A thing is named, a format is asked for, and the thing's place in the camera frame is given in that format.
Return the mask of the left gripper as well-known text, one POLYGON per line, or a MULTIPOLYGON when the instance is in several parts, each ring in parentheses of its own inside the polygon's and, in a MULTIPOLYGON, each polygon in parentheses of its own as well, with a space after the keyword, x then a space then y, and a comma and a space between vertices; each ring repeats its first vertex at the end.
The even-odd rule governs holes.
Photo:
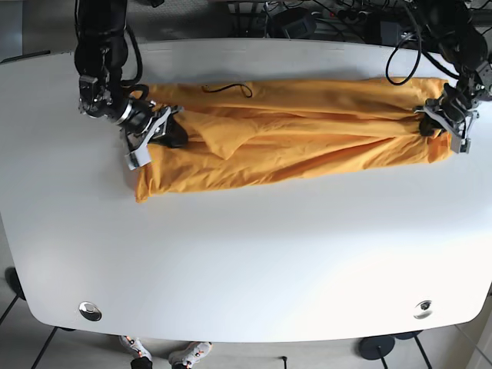
POLYGON ((456 99, 427 99, 414 113, 422 114, 419 132, 422 137, 439 137, 447 132, 458 138, 470 138, 470 130, 480 117, 477 109, 466 109, 456 99))

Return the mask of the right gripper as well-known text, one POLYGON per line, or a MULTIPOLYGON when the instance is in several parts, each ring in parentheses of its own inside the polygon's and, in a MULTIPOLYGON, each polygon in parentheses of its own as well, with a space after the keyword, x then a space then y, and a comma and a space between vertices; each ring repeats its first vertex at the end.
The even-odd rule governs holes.
POLYGON ((168 148, 183 148, 188 144, 188 133, 177 123, 178 106, 164 106, 152 110, 150 106, 132 108, 120 124, 126 151, 134 151, 157 144, 168 148))

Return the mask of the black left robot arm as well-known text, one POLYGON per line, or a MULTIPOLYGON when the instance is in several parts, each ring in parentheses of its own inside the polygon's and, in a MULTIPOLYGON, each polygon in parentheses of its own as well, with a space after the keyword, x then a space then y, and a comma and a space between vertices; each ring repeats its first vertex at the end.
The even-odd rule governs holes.
POLYGON ((403 81, 385 77, 392 85, 409 82, 422 57, 457 84, 446 83, 439 98, 429 98, 414 111, 423 118, 422 136, 437 129, 451 136, 453 152, 468 153, 470 130, 479 118, 477 107, 491 100, 491 51, 483 34, 472 22, 472 11, 463 1, 404 1, 403 8, 414 28, 417 57, 403 81))

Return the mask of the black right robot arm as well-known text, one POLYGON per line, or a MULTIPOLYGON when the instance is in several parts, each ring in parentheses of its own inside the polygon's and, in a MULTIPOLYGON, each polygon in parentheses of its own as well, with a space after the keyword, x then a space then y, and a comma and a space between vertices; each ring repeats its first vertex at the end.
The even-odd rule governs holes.
POLYGON ((175 120, 178 107, 156 108, 140 82, 143 62, 127 8, 126 1, 75 3, 79 109, 116 124, 130 151, 148 143, 182 148, 188 134, 175 120))

